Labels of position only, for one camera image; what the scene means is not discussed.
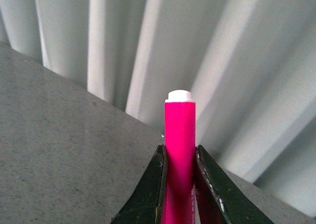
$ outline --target pink marker body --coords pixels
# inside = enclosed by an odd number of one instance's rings
[[[162,223],[194,224],[196,104],[190,92],[175,90],[164,106],[168,172]]]

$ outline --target pink marker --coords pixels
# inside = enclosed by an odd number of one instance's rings
[[[175,90],[164,108],[168,173],[162,223],[194,224],[196,104],[190,92]]]

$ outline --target curtain fold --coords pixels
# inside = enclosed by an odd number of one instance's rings
[[[316,216],[316,0],[0,0],[0,40],[163,134],[168,92],[197,143]]]

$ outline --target marker cap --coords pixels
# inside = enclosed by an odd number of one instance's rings
[[[168,94],[168,99],[165,102],[194,102],[194,100],[192,100],[190,92],[186,90],[174,90]]]

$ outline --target black clamp jaw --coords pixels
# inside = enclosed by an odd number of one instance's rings
[[[273,224],[220,168],[203,146],[196,149],[195,187],[201,224]],[[159,145],[133,194],[111,224],[160,224],[168,158]]]

